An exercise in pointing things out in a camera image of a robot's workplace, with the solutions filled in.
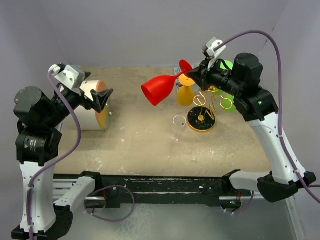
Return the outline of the orange plastic goblet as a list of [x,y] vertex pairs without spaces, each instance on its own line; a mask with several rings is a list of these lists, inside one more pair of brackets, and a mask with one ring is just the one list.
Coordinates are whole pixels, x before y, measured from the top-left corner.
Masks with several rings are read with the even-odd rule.
[[195,95],[192,86],[195,82],[185,74],[180,75],[178,80],[181,87],[177,92],[177,103],[182,107],[188,107],[194,102]]

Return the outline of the green goblet front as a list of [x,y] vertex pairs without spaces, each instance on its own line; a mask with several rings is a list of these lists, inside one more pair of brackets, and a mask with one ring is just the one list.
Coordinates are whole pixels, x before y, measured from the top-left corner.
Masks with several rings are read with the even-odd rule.
[[219,89],[232,95],[232,87],[230,86],[229,81],[231,80],[231,71],[232,69],[228,66],[227,62],[223,59],[218,59],[216,61],[216,67],[221,76],[221,80],[219,85]]

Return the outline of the green goblet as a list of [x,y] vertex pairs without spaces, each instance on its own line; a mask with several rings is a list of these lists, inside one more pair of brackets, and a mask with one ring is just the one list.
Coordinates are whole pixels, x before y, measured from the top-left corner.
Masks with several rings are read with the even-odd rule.
[[222,94],[220,96],[219,105],[227,113],[235,113],[236,107],[234,105],[234,96],[230,94]]
[[221,80],[219,85],[219,89],[232,95],[232,87],[230,86],[229,81],[231,80],[231,71],[232,69],[228,66],[227,62],[223,59],[218,59],[216,61],[216,67],[221,76]]

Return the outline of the gold wine glass rack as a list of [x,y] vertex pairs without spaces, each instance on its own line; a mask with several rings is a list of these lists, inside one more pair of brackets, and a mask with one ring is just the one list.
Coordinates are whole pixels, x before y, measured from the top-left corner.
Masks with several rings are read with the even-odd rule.
[[220,96],[225,94],[229,93],[225,93],[214,86],[211,86],[205,92],[200,90],[193,98],[195,107],[187,114],[188,126],[198,133],[207,133],[212,130],[216,124],[215,113],[217,110],[215,103],[218,103],[220,107]]

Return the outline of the red plastic goblet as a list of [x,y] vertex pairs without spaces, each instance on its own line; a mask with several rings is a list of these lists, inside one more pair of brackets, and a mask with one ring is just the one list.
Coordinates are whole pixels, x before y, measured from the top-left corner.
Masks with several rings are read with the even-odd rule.
[[179,61],[179,67],[181,69],[180,73],[176,75],[159,75],[141,86],[144,96],[153,106],[157,106],[171,94],[175,81],[179,76],[186,74],[193,69],[184,59]]

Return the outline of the clear wine glass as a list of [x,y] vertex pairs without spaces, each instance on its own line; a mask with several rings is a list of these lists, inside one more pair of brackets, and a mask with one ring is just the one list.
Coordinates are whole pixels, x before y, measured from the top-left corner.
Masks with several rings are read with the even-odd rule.
[[184,138],[187,120],[183,115],[176,115],[172,120],[170,139],[174,143],[180,143]]

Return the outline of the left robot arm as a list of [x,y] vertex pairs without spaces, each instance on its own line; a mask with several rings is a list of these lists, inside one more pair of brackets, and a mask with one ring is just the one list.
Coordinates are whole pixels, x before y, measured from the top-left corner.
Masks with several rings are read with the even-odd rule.
[[86,96],[82,82],[90,76],[84,72],[71,86],[57,90],[48,98],[40,88],[28,86],[15,96],[14,114],[18,117],[16,158],[23,177],[23,215],[11,237],[14,240],[58,240],[70,230],[74,213],[85,197],[103,191],[98,172],[83,172],[59,200],[53,199],[54,171],[62,138],[62,123],[75,115],[77,107],[98,113],[105,108],[113,89],[91,90]]

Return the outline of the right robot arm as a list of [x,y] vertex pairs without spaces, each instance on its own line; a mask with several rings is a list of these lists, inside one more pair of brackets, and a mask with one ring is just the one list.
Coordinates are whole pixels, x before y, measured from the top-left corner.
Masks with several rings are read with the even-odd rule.
[[280,110],[273,95],[260,86],[263,65],[251,53],[238,54],[231,69],[223,69],[223,59],[208,68],[209,60],[187,73],[207,91],[210,87],[234,97],[234,106],[253,129],[271,166],[271,172],[254,173],[234,170],[226,175],[222,190],[228,196],[239,190],[259,192],[265,200],[275,203],[295,195],[299,189],[314,183],[313,172],[306,171],[296,158],[279,123]]

